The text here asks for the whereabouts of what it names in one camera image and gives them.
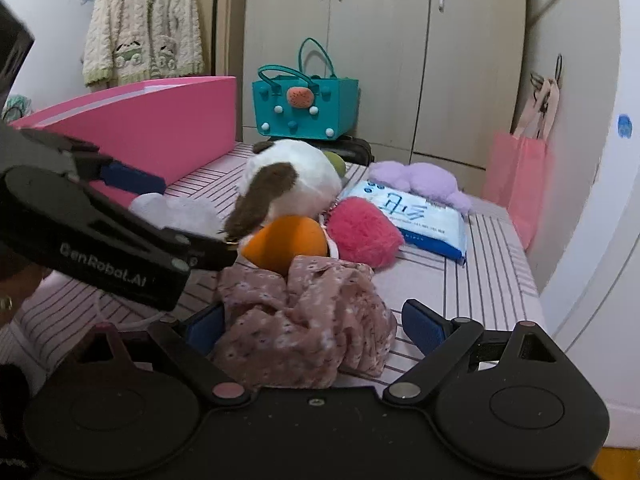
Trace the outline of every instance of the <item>green ball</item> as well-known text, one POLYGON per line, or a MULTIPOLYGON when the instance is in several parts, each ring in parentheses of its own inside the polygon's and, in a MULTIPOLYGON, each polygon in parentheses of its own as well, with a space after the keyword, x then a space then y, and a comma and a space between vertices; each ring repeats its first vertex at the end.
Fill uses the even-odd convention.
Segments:
POLYGON ((335 168, 335 171, 337 171, 338 176, 340 176, 340 178, 344 177, 347 174, 347 165, 344 163, 344 160, 342 160, 342 157, 334 152, 323 153, 326 158, 329 159, 329 162, 335 168))

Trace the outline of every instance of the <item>cable knit sweater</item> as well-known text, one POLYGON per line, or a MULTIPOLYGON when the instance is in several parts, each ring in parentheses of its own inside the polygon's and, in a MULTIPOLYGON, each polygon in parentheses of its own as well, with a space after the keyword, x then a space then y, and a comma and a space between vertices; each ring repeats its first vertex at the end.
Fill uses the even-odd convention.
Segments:
POLYGON ((203 72, 196 0, 96 0, 84 47, 86 85, 203 72))

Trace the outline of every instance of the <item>black suitcase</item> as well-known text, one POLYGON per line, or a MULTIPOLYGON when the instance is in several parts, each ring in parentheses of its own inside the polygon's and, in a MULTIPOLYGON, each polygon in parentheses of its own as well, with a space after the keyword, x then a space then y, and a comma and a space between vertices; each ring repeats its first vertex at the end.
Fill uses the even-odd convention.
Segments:
MULTIPOLYGON (((271 137, 270 140, 280 140, 282 137, 271 137)), ((368 166, 375 162, 371 151, 371 145, 364 139, 355 139, 351 136, 341 136, 337 140, 300 139, 325 152, 334 152, 340 155, 345 162, 368 166)))

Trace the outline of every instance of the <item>pink fluffy pillow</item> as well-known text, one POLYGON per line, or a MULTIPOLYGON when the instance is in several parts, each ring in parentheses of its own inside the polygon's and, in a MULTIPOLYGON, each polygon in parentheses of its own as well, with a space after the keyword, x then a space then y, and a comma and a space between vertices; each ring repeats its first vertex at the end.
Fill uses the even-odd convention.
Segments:
POLYGON ((341 260, 374 269, 391 265, 404 243, 398 228, 380 209, 363 198, 342 200, 332 211, 326 230, 341 260))

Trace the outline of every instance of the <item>white cable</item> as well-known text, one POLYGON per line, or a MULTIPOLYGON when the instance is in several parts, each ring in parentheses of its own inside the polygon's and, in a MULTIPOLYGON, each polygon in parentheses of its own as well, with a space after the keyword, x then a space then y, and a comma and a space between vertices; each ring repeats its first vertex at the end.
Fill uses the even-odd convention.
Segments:
POLYGON ((94 309, 95 315, 98 317, 98 320, 106 323, 111 323, 119 332, 126 332, 127 330, 137 330, 140 328, 146 328, 151 323, 155 321, 161 320, 166 312, 158 312, 157 314, 153 314, 151 317, 147 317, 146 319, 141 319, 140 321, 133 321, 131 323, 114 323, 109 321, 102 312, 102 308, 100 307, 100 300, 102 299, 102 293, 100 290, 96 290, 94 292, 94 309))

